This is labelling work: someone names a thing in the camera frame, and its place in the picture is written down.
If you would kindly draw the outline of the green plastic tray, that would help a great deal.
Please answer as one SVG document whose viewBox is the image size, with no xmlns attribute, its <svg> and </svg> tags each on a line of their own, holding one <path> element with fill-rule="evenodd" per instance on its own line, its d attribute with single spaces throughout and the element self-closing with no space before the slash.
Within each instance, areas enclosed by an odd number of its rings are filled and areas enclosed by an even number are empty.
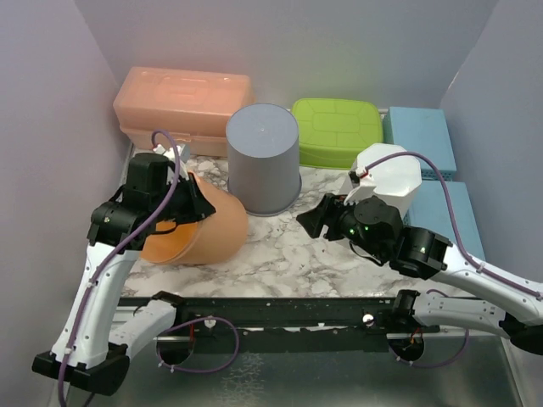
<svg viewBox="0 0 543 407">
<path fill-rule="evenodd" d="M 299 127 L 302 166 L 348 170 L 358 153 L 383 142 L 381 114 L 369 102 L 301 98 L 291 113 Z"/>
</svg>

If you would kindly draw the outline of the white faceted bin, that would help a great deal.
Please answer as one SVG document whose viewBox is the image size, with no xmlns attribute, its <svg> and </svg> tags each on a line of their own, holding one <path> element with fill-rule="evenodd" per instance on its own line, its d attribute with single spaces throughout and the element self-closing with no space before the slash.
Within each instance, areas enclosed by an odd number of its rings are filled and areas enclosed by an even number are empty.
<svg viewBox="0 0 543 407">
<path fill-rule="evenodd" d="M 398 145 L 374 143 L 357 155 L 350 170 L 361 173 L 369 164 L 378 159 L 405 151 Z M 422 184 L 419 161 L 408 155 L 389 159 L 369 170 L 369 174 L 377 184 L 372 196 L 377 196 L 386 204 L 396 207 L 401 218 L 404 218 L 415 198 L 417 189 Z M 351 188 L 349 176 L 346 176 L 338 195 L 346 195 Z"/>
</svg>

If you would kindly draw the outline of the orange round bin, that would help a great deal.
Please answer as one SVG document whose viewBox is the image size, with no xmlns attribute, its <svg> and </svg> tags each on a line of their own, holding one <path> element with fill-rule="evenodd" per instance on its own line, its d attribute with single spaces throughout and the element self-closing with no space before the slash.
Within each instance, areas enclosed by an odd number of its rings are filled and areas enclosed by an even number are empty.
<svg viewBox="0 0 543 407">
<path fill-rule="evenodd" d="M 156 265 L 210 265 L 229 260 L 244 245 L 249 221 L 241 202 L 200 177 L 196 182 L 216 212 L 198 223 L 158 223 L 159 234 L 146 239 L 142 259 Z"/>
</svg>

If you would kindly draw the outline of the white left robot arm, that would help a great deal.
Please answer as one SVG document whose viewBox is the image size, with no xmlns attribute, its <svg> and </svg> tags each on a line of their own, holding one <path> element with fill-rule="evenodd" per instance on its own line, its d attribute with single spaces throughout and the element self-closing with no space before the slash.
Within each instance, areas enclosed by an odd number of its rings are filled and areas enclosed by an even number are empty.
<svg viewBox="0 0 543 407">
<path fill-rule="evenodd" d="M 143 316 L 110 330 L 146 239 L 160 234 L 161 221 L 193 224 L 215 211 L 174 149 L 134 155 L 125 183 L 92 212 L 85 269 L 69 318 L 52 348 L 34 358 L 32 371 L 89 393 L 114 394 L 141 348 L 163 330 L 182 332 L 188 322 L 172 295 L 161 294 Z"/>
</svg>

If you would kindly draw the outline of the large blue perforated basket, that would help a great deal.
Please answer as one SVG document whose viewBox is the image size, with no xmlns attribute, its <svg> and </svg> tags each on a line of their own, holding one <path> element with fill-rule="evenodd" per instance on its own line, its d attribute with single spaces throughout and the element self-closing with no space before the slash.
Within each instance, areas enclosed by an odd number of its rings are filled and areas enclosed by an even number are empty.
<svg viewBox="0 0 543 407">
<path fill-rule="evenodd" d="M 441 109 L 390 107 L 383 118 L 383 139 L 429 158 L 446 181 L 455 177 L 456 161 Z"/>
</svg>

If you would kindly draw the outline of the blue-grey round bin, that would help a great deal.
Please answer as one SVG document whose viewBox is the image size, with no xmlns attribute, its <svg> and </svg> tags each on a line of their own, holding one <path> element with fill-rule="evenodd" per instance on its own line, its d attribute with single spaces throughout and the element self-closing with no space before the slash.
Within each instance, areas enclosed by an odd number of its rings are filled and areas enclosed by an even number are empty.
<svg viewBox="0 0 543 407">
<path fill-rule="evenodd" d="M 299 127 L 285 108 L 254 103 L 227 122 L 228 191 L 247 213 L 273 216 L 298 198 Z"/>
</svg>

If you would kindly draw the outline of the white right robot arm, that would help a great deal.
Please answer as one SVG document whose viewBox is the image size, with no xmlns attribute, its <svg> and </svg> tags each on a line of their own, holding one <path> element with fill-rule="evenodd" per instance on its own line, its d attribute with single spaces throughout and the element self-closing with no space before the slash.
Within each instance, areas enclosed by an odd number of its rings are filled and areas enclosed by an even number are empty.
<svg viewBox="0 0 543 407">
<path fill-rule="evenodd" d="M 448 238 L 404 225 L 399 210 L 372 196 L 345 204 L 327 193 L 296 220 L 311 238 L 346 239 L 403 276 L 456 287 L 467 298 L 398 292 L 388 322 L 408 332 L 456 326 L 492 333 L 531 354 L 542 353 L 542 286 L 493 265 L 466 259 Z"/>
</svg>

